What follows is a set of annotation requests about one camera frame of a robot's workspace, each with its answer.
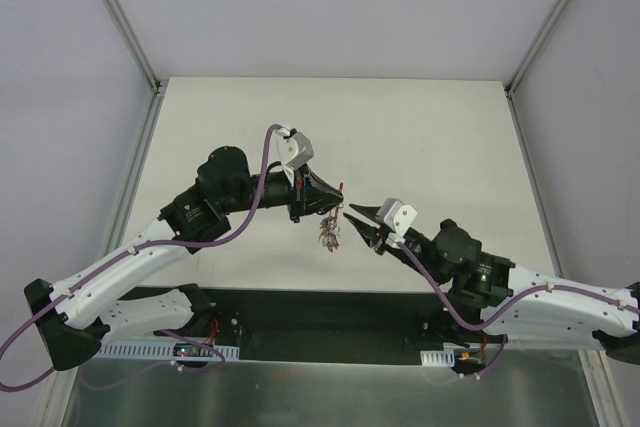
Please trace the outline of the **metal key holder red handle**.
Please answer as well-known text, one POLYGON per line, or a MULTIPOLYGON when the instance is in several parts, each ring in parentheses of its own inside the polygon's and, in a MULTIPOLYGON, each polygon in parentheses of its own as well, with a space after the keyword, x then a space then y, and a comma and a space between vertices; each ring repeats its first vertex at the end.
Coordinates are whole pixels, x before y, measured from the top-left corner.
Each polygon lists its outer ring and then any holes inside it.
POLYGON ((318 241, 324 249, 334 253, 340 246, 339 215, 344 207, 344 201, 333 207, 322 219, 319 226, 318 241))

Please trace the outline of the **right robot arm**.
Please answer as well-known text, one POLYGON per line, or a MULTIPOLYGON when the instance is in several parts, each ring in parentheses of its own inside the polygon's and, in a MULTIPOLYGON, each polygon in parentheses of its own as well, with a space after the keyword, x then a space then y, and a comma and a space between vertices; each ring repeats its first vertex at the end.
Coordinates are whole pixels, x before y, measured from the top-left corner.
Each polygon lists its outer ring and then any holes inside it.
POLYGON ((413 226, 416 210, 389 198, 354 204, 344 217, 368 248, 390 254, 433 289, 461 341, 505 336, 567 342, 602 350, 618 362, 639 362, 639 286, 602 287, 546 275, 484 251, 455 221, 434 238, 413 226))

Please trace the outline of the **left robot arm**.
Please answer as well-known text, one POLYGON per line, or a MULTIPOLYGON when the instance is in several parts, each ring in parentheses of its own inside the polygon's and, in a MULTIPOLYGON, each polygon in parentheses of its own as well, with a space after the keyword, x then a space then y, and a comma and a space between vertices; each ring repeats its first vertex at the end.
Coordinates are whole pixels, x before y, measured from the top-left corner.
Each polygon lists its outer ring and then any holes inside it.
POLYGON ((198 168, 194 184, 128 244, 62 281, 28 284, 24 294, 54 370, 80 366, 127 333, 182 328, 191 336, 204 334, 212 314, 194 284, 171 290, 167 300, 146 298, 126 306, 121 298, 161 269, 235 240, 247 227, 233 229, 233 213, 243 212, 250 221, 259 209, 284 206, 297 223, 342 202, 342 192, 317 176, 306 158, 282 161, 280 167, 272 172, 264 165, 253 175, 243 150, 220 147, 198 168))

